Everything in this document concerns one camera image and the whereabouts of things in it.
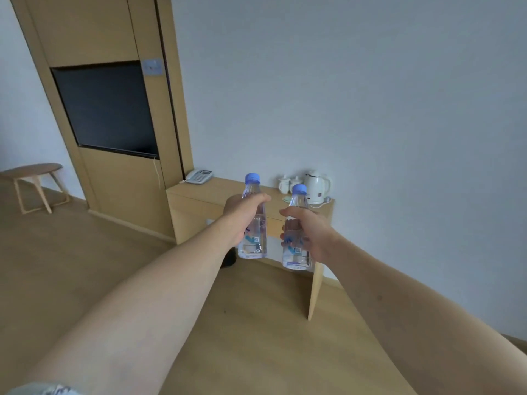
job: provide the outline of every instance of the wooden stool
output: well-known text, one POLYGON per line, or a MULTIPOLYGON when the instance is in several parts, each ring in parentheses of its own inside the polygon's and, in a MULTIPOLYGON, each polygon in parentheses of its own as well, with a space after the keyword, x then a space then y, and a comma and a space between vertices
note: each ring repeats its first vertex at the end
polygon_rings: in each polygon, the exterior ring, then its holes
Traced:
POLYGON ((9 177, 10 179, 13 179, 13 182, 15 183, 15 190, 16 195, 18 197, 18 203, 20 204, 20 210, 22 211, 22 214, 25 215, 29 212, 39 211, 41 209, 46 208, 48 213, 51 213, 51 206, 57 206, 65 204, 66 202, 69 202, 69 194, 64 185, 61 183, 61 181, 56 176, 55 172, 62 168, 61 164, 58 163, 39 163, 36 165, 27 165, 27 166, 19 166, 14 169, 9 169, 7 171, 3 171, 0 173, 0 175, 9 177), (58 202, 53 205, 49 205, 47 202, 46 196, 44 195, 44 191, 42 191, 42 186, 40 185, 40 178, 39 176, 49 174, 53 180, 57 183, 57 186, 61 189, 61 191, 66 196, 66 200, 62 202, 58 202), (33 184, 35 184, 36 191, 40 195, 40 198, 44 202, 44 206, 36 209, 31 209, 30 211, 26 211, 24 209, 24 204, 22 202, 22 197, 20 195, 20 188, 18 187, 18 180, 23 179, 25 177, 31 177, 33 180, 33 184))

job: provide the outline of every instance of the white kettle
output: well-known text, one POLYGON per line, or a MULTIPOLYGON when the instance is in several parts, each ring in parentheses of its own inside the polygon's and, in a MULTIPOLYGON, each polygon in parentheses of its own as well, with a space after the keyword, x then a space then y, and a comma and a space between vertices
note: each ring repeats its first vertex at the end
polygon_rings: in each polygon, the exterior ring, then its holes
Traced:
POLYGON ((304 184, 307 187, 308 204, 319 205, 324 203, 324 197, 331 190, 332 180, 317 170, 306 173, 304 184))

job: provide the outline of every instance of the desk leg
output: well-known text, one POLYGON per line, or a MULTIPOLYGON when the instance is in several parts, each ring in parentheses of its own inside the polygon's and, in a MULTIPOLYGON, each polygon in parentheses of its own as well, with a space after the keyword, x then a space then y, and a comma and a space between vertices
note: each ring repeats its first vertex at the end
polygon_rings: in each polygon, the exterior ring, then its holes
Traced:
POLYGON ((172 225, 174 226, 177 245, 184 243, 207 227, 207 221, 199 216, 175 210, 171 210, 170 214, 172 215, 172 225))
POLYGON ((307 320, 311 320, 315 306, 317 304, 318 293, 320 292, 320 285, 322 285, 322 276, 324 275, 324 265, 315 262, 315 271, 313 272, 313 284, 311 286, 311 299, 309 300, 309 313, 307 320))

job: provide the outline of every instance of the plastic bottle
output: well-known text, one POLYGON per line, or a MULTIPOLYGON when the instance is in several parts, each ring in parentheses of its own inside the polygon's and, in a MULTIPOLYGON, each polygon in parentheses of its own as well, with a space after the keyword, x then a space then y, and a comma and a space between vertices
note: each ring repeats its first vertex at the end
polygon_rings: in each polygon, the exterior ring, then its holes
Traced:
MULTIPOLYGON (((303 184, 293 186, 293 197, 289 206, 309 209, 307 203, 307 188, 303 184)), ((304 231, 300 220, 287 216, 284 229, 284 253, 282 265, 292 270, 307 270, 313 262, 310 252, 304 249, 304 231)))
MULTIPOLYGON (((245 198, 260 192, 260 176, 257 173, 249 173, 245 176, 245 191, 241 197, 245 198)), ((243 239, 238 244, 238 256, 244 259, 267 256, 267 222, 264 204, 258 206, 253 221, 245 229, 243 239)))

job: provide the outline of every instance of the wooden desk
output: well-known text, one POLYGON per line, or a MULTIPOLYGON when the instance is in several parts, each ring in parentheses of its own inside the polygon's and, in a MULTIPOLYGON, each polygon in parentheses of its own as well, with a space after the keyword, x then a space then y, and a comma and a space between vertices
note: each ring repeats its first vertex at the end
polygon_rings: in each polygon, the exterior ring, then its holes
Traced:
MULTIPOLYGON (((223 206, 227 198, 234 194, 241 194, 244 188, 245 184, 243 182, 213 177, 205 184, 182 183, 167 189, 167 198, 177 244, 185 242, 202 230, 207 225, 207 219, 219 218, 223 213, 223 206)), ((282 201, 284 194, 281 194, 277 188, 272 187, 261 186, 261 190, 273 198, 266 204, 267 236, 279 238, 282 233, 282 225, 286 220, 278 212, 287 206, 282 201)), ((334 204, 335 201, 332 201, 316 211, 331 221, 334 204)), ((316 262, 313 271, 308 320, 313 317, 318 292, 322 284, 323 272, 324 265, 316 262)))

